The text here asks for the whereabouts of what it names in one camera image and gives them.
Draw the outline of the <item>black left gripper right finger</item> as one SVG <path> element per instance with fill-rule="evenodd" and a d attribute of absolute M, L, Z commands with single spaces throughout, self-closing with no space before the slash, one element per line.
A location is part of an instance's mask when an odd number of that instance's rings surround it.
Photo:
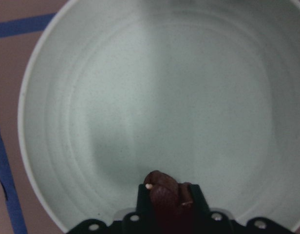
<path fill-rule="evenodd" d="M 241 225 L 224 212 L 212 211 L 199 185 L 189 185 L 193 200 L 192 212 L 187 224 L 192 234 L 292 234 L 293 232 L 277 222 L 255 217 Z"/>

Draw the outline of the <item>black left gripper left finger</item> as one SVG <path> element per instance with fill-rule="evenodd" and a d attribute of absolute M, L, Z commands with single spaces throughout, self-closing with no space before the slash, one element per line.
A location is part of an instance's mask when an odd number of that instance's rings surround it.
<path fill-rule="evenodd" d="M 134 212 L 127 213 L 122 220 L 111 225 L 98 219 L 87 219 L 68 231 L 69 234 L 149 234 L 155 227 L 154 212 L 144 184 L 138 186 L 137 204 Z"/>

